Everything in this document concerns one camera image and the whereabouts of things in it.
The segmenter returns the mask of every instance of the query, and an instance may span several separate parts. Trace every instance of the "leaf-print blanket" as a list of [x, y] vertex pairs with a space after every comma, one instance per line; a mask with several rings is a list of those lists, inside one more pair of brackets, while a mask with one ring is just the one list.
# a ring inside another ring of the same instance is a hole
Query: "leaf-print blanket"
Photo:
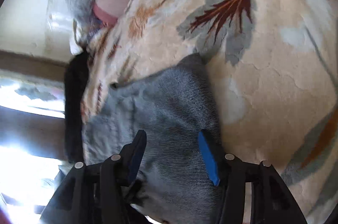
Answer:
[[308, 223], [323, 223], [338, 202], [337, 14], [338, 0], [131, 0], [90, 43], [82, 120], [110, 84], [198, 52], [225, 151], [271, 161]]

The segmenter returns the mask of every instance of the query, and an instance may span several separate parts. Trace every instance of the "blue rubber tip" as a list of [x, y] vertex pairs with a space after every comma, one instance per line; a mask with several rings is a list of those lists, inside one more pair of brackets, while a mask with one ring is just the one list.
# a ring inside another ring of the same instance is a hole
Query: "blue rubber tip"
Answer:
[[198, 145], [199, 145], [199, 150], [203, 157], [203, 161], [206, 165], [209, 179], [214, 183], [215, 186], [218, 186], [220, 179], [218, 176], [217, 164], [210, 151], [207, 141], [203, 135], [203, 132], [201, 131], [198, 133]]

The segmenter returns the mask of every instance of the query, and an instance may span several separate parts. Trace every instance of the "striped fabric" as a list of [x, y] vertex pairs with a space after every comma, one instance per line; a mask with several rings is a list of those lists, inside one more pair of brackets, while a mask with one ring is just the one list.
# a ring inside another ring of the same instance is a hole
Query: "striped fabric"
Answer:
[[87, 164], [102, 162], [147, 132], [138, 178], [142, 213], [169, 223], [212, 223], [220, 191], [207, 176], [197, 135], [220, 143], [219, 119], [199, 55], [127, 86], [110, 88], [102, 111], [85, 125]]

